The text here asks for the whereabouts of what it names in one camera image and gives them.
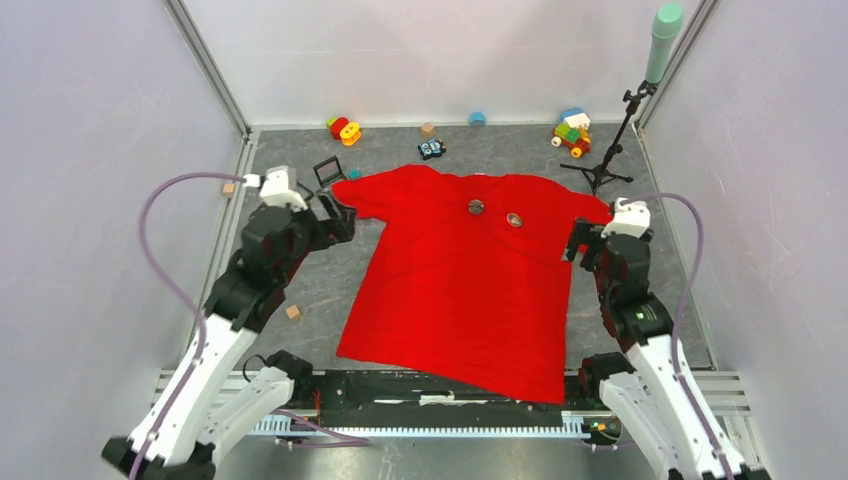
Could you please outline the round orange brooch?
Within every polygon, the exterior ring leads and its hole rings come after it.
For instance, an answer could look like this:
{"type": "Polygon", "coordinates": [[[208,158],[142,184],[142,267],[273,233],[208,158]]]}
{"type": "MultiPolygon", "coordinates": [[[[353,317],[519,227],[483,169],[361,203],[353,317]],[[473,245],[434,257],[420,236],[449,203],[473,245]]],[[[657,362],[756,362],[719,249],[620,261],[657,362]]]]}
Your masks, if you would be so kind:
{"type": "Polygon", "coordinates": [[[514,212],[510,212],[507,214],[506,221],[513,228],[521,228],[523,226],[522,217],[514,212]]]}

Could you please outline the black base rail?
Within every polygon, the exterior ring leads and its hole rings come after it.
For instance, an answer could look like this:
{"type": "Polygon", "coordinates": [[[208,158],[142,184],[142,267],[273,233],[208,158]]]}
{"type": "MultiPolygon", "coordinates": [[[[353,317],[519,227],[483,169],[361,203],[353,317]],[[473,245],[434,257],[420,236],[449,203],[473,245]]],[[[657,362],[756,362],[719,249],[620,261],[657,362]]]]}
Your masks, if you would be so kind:
{"type": "Polygon", "coordinates": [[[582,427],[615,415],[589,396],[574,372],[558,402],[516,400],[411,370],[326,370],[298,386],[283,408],[309,413],[324,427],[510,429],[582,427]]]}

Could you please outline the black display case left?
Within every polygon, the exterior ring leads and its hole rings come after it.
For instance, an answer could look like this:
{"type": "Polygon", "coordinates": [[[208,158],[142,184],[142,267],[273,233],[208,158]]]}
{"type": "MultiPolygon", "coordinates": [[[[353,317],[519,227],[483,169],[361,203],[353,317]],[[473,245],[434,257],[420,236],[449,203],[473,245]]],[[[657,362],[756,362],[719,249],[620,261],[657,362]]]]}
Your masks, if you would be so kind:
{"type": "Polygon", "coordinates": [[[310,203],[315,196],[315,191],[298,181],[295,190],[299,193],[305,203],[310,203]]]}

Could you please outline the black display case right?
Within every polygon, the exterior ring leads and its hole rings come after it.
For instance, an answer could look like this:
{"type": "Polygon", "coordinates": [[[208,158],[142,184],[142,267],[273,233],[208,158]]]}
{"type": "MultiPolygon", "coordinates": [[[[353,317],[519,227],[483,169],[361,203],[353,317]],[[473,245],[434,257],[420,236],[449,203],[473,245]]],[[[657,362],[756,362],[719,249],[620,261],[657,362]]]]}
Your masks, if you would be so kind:
{"type": "Polygon", "coordinates": [[[327,188],[335,182],[348,179],[336,155],[315,164],[313,172],[321,188],[327,188]]]}

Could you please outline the green microphone on tripod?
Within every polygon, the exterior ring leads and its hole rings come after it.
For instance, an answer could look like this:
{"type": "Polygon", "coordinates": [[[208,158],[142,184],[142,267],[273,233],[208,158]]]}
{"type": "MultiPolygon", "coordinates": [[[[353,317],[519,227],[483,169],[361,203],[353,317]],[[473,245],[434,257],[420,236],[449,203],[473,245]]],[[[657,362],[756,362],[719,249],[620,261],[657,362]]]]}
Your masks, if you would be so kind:
{"type": "Polygon", "coordinates": [[[677,2],[663,4],[655,14],[651,24],[651,45],[643,80],[635,90],[626,90],[622,101],[626,104],[625,116],[616,135],[607,147],[601,161],[593,167],[560,164],[565,170],[579,172],[589,186],[590,193],[596,196],[602,186],[614,181],[630,184],[632,176],[614,173],[610,170],[613,159],[624,151],[622,137],[642,102],[654,96],[665,77],[670,61],[672,47],[683,30],[684,10],[677,2]]]}

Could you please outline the blue cylinder block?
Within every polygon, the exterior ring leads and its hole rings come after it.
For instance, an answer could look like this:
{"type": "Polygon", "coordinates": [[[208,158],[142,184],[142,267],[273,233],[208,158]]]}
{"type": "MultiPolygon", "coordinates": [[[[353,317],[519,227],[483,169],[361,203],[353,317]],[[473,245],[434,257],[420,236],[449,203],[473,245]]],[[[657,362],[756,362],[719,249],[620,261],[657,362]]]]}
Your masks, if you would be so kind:
{"type": "Polygon", "coordinates": [[[467,123],[471,127],[483,127],[487,124],[487,117],[481,111],[474,111],[469,114],[467,123]]]}

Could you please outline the black display case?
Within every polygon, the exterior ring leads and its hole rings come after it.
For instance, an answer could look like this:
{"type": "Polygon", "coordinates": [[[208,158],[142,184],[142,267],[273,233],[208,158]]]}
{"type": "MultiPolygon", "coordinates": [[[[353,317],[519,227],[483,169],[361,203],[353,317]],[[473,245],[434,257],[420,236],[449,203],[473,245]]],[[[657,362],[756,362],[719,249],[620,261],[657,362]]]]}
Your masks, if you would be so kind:
{"type": "Polygon", "coordinates": [[[310,203],[315,196],[315,191],[298,181],[295,190],[299,193],[305,203],[310,203]]]}
{"type": "Polygon", "coordinates": [[[348,179],[336,155],[315,164],[313,172],[321,188],[327,188],[335,182],[348,179]]]}

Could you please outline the red t-shirt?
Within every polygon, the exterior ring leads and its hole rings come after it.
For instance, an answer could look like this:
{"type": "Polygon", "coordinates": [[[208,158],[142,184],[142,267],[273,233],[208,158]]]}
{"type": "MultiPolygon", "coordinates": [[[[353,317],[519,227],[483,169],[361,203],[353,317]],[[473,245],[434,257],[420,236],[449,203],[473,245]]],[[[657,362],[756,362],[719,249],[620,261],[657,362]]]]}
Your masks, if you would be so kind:
{"type": "Polygon", "coordinates": [[[384,228],[337,355],[419,370],[516,400],[558,402],[576,219],[601,200],[539,176],[458,176],[423,164],[335,184],[384,228]],[[468,212],[472,199],[485,211],[468,212]],[[506,221],[514,212],[521,228],[506,221]]]}

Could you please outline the round dark brooch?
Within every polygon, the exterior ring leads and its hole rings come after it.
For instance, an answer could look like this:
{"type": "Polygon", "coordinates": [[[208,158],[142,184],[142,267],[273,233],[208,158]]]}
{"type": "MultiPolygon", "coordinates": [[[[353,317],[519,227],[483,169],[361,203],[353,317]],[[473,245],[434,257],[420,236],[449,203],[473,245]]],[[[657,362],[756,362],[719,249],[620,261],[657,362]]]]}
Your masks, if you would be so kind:
{"type": "Polygon", "coordinates": [[[485,204],[482,200],[472,199],[467,204],[467,210],[470,214],[479,216],[482,215],[485,211],[485,204]]]}

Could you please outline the brown wooden cube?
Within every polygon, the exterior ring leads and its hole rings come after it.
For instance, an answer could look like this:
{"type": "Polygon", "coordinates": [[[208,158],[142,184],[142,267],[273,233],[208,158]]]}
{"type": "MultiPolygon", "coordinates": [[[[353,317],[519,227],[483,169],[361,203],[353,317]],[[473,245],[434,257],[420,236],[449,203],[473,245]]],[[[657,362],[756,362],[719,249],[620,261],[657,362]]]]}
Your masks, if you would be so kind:
{"type": "Polygon", "coordinates": [[[420,126],[419,133],[422,138],[431,139],[436,134],[436,127],[430,122],[425,122],[420,126]]]}

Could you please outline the red yellow green toy blocks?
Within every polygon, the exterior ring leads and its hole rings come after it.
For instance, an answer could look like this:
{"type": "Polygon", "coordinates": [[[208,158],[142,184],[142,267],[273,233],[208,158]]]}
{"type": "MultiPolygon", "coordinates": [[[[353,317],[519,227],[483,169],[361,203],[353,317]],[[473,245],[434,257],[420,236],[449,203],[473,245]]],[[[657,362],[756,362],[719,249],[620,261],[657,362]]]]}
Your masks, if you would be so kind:
{"type": "Polygon", "coordinates": [[[325,125],[331,137],[340,141],[344,146],[355,145],[362,135],[360,124],[344,116],[331,117],[325,125]]]}

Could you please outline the tan cube on floor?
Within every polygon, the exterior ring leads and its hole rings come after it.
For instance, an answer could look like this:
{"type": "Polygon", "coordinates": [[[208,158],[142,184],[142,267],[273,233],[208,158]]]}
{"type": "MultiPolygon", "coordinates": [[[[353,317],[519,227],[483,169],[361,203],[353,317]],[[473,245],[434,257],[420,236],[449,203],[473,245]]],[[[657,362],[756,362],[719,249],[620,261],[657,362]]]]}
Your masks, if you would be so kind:
{"type": "Polygon", "coordinates": [[[297,305],[290,305],[285,309],[286,316],[289,320],[298,322],[302,320],[302,312],[297,305]]]}

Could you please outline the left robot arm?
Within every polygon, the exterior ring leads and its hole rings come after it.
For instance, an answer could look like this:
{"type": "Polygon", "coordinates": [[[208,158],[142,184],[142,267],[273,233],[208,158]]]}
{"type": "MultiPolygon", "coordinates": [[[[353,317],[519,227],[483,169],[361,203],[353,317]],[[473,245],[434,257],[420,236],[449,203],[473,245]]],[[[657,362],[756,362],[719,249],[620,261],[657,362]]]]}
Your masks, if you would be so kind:
{"type": "Polygon", "coordinates": [[[214,400],[241,356],[285,300],[311,253],[352,240],[356,212],[328,190],[317,194],[327,218],[306,203],[264,201],[241,231],[241,246],[215,281],[190,350],[148,416],[110,438],[102,459],[128,479],[211,479],[232,448],[272,410],[306,405],[312,366],[285,351],[228,402],[214,400]]]}

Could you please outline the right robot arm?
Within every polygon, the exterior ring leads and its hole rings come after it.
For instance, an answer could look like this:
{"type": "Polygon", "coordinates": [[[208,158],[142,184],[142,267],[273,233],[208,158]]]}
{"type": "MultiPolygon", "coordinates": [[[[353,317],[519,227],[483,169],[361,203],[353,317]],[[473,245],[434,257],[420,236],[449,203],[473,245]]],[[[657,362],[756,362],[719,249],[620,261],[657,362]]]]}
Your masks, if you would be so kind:
{"type": "Polygon", "coordinates": [[[649,287],[650,239],[575,222],[565,258],[593,274],[603,324],[620,347],[583,360],[578,396],[617,417],[660,479],[767,479],[697,388],[672,316],[649,287]]]}

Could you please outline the colourful brick toy car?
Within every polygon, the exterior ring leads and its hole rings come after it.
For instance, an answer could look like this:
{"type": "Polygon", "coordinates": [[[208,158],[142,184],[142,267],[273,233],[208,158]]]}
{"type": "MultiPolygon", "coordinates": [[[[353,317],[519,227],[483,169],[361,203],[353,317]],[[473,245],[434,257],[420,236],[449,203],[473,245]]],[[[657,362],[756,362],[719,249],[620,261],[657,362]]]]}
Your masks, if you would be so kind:
{"type": "Polygon", "coordinates": [[[554,148],[566,148],[573,158],[581,158],[592,150],[588,132],[590,125],[591,120],[582,108],[566,110],[552,129],[549,143],[554,148]]]}

